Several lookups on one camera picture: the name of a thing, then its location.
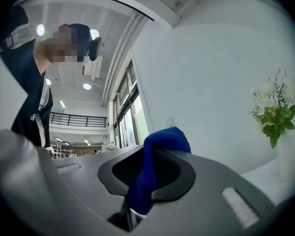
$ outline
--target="white flower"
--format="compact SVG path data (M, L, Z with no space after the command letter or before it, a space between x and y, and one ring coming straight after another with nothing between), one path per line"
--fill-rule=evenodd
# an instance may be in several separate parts
M253 100L258 107L258 115L265 114L265 108L268 108L270 112L275 110L275 100L272 96L265 94L263 91L253 91Z
M263 125L260 121L255 120L253 125L253 131L255 134L262 134L264 131Z
M295 103L295 79L284 79L282 96L285 100Z
M268 81L268 83L264 84L261 88L261 92L263 92L265 95L272 96L275 93L274 84Z

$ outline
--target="gray plastic surface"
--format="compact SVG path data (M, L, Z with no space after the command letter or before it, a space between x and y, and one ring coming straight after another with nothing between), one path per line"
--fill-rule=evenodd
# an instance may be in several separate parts
M106 221L120 211L124 197L110 194L97 172L104 162L141 148L52 160L45 149L11 131L0 131L0 192L22 221L43 235L251 235L221 195L227 187L235 188L261 221L274 211L260 190L223 164L168 151L193 166L194 185L177 201L154 204L132 232L125 232ZM80 167L64 174L57 171L74 164Z

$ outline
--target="balcony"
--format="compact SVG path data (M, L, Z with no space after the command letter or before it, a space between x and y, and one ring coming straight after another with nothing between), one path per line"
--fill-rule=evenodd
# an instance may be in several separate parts
M51 112L49 115L49 124L106 128L106 119L107 117L78 116Z

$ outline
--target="air conditioner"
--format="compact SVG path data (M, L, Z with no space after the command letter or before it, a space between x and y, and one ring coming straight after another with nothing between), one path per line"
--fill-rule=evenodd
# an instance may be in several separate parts
M92 80L100 78L100 71L102 70L104 56L97 56L96 60L91 61L89 57L85 57L82 64L82 75L90 76Z

